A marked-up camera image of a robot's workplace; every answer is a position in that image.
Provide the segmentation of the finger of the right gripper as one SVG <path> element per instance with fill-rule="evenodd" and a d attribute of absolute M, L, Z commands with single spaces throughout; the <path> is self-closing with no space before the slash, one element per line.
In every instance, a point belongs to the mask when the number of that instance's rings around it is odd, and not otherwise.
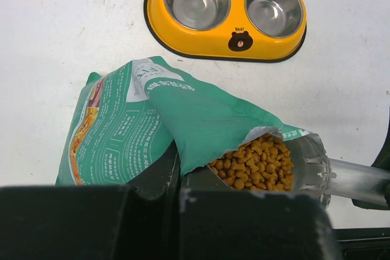
<path fill-rule="evenodd" d="M 389 138 L 385 139 L 383 147 L 372 164 L 372 167 L 389 170 Z M 363 202 L 361 200 L 352 200 L 352 203 L 359 208 L 389 208 L 389 184 L 387 184 L 385 187 L 385 202 L 387 207 L 369 202 Z"/>

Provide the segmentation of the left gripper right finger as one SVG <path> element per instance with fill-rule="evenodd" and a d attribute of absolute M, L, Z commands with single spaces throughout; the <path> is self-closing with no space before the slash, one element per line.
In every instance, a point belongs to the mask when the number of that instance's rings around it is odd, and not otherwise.
<path fill-rule="evenodd" d="M 318 200 L 292 192 L 234 191 L 210 171 L 183 177 L 180 259 L 342 259 Z"/>

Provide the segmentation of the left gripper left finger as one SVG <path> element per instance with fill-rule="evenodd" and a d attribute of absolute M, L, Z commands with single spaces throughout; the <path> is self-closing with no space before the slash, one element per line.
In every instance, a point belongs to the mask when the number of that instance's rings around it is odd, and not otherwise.
<path fill-rule="evenodd" d="M 175 144 L 126 184 L 1 189 L 2 259 L 171 259 Z"/>

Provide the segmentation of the clear plastic scoop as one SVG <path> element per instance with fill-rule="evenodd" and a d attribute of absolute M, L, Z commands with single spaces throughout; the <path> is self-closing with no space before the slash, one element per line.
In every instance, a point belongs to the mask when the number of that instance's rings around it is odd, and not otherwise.
<path fill-rule="evenodd" d="M 328 204 L 331 195 L 351 199 L 364 209 L 389 209 L 389 171 L 331 159 L 317 134 L 285 142 L 291 151 L 292 191 L 306 193 Z"/>

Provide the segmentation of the green pet food bag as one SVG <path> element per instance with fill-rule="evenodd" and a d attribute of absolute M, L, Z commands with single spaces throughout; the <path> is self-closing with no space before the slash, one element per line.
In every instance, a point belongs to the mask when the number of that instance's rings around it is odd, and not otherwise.
<path fill-rule="evenodd" d="M 160 56 L 132 60 L 80 92 L 58 185 L 125 184 L 175 144 L 180 173 L 239 152 L 263 134 L 282 141 L 317 134 L 173 68 Z"/>

